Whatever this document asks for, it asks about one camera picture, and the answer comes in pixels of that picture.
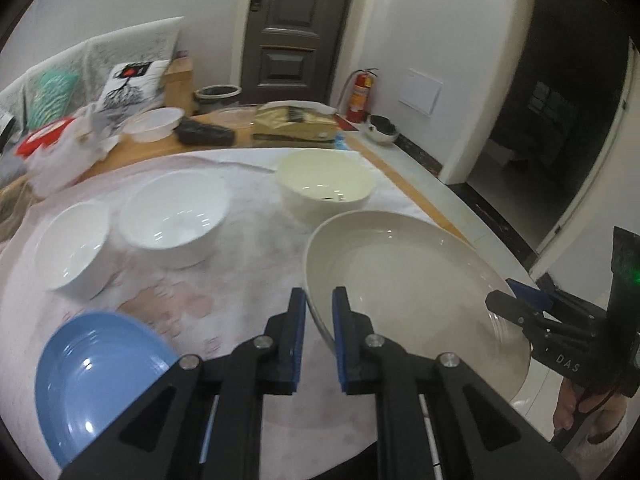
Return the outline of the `person's right hand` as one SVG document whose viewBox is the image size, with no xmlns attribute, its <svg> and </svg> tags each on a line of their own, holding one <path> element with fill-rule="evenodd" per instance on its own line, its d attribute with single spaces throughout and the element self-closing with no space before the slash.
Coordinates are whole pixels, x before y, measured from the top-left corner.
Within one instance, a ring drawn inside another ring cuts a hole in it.
<svg viewBox="0 0 640 480">
<path fill-rule="evenodd" d="M 562 379 L 552 416 L 554 432 L 572 428 L 574 413 L 583 392 L 583 388 L 575 386 L 569 379 Z"/>
</svg>

